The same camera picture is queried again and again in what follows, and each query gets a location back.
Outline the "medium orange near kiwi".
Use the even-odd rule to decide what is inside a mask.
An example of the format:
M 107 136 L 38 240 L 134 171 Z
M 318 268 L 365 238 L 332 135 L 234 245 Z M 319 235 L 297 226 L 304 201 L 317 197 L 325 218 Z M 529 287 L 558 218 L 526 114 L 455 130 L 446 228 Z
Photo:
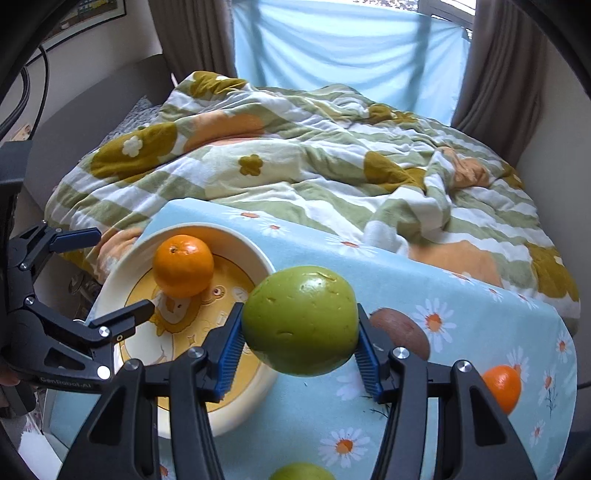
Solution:
M 486 371 L 482 378 L 503 412 L 510 415 L 522 392 L 518 371 L 510 365 L 499 365 Z

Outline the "large orange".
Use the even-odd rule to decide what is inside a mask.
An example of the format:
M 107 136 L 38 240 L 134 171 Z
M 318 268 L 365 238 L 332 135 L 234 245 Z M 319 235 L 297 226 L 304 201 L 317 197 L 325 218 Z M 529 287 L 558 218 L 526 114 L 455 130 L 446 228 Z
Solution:
M 152 274 L 160 290 L 174 299 L 200 294 L 213 278 L 211 249 L 197 237 L 179 234 L 162 242 L 152 258 Z

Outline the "green apple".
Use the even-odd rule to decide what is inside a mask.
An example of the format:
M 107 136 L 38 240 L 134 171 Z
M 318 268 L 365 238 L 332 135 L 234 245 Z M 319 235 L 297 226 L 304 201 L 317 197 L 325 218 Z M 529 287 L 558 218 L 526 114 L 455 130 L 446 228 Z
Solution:
M 358 344 L 355 292 L 324 267 L 277 271 L 249 295 L 242 332 L 249 350 L 277 372 L 328 374 L 348 362 Z
M 270 475 L 270 480 L 335 480 L 335 476 L 324 467 L 294 462 L 278 468 Z

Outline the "green striped floral duvet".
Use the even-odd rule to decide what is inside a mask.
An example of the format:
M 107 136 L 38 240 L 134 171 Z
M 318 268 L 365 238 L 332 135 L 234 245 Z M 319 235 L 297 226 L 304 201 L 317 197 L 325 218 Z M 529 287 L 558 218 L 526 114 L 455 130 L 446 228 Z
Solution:
M 576 283 L 515 169 L 450 126 L 346 85 L 288 90 L 193 72 L 148 122 L 89 149 L 45 217 L 101 231 L 69 260 L 105 280 L 156 213 L 184 198 L 405 255 L 579 326 Z

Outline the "brown curtain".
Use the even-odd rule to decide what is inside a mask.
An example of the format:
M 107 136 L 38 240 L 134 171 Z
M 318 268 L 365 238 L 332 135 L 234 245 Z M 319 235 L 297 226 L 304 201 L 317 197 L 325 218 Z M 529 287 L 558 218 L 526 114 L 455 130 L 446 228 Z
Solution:
M 548 42 L 511 1 L 479 1 L 452 127 L 516 166 L 539 121 Z
M 236 77 L 231 1 L 149 0 L 148 5 L 162 54 L 177 81 L 194 71 Z

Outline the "light blue window cloth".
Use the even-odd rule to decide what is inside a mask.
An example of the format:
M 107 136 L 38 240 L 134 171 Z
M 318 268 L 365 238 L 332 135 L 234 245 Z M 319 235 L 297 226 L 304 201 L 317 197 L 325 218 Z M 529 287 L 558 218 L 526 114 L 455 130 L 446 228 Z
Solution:
M 235 1 L 235 65 L 256 86 L 345 84 L 405 111 L 452 121 L 470 42 L 421 13 L 338 1 Z

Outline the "left brown curtain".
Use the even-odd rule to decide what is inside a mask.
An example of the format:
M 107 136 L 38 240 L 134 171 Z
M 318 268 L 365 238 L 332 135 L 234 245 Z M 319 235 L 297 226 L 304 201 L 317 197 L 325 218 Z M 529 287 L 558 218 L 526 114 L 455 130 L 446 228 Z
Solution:
M 148 5 L 162 54 L 177 81 L 194 71 L 236 77 L 231 1 L 149 0 Z

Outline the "framed houses picture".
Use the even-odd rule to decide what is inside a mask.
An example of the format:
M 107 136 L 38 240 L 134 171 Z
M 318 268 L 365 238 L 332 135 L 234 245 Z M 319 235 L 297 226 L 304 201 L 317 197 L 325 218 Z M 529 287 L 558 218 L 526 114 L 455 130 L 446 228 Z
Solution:
M 42 42 L 46 51 L 86 30 L 126 15 L 124 0 L 86 0 L 63 17 Z

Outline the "brown kiwi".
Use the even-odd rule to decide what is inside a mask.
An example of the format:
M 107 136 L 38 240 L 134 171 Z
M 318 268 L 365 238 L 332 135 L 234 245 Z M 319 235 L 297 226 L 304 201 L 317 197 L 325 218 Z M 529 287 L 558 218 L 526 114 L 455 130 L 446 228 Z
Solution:
M 425 361 L 431 347 L 425 332 L 406 314 L 391 308 L 381 308 L 370 314 L 370 323 L 384 330 L 396 346 L 403 346 Z

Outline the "blue daisy tablecloth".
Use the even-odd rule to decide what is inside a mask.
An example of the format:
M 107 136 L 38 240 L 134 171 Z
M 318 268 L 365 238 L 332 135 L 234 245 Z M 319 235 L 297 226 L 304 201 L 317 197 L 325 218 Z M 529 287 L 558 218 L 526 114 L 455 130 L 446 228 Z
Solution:
M 577 367 L 523 294 L 262 208 L 168 202 L 90 319 L 154 310 L 115 383 L 158 397 L 164 479 L 551 479 Z

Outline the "grey headboard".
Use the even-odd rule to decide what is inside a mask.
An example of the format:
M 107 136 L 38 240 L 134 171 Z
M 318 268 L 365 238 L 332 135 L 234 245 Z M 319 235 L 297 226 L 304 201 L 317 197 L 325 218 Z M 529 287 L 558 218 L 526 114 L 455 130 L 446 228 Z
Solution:
M 127 65 L 91 86 L 35 133 L 24 186 L 39 208 L 87 153 L 149 122 L 173 88 L 164 56 Z

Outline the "right brown curtain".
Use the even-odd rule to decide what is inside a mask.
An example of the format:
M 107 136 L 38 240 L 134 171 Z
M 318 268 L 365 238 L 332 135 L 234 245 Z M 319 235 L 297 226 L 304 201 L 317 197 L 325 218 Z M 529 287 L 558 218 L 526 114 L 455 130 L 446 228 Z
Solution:
M 511 1 L 479 1 L 452 127 L 516 166 L 539 121 L 548 42 Z

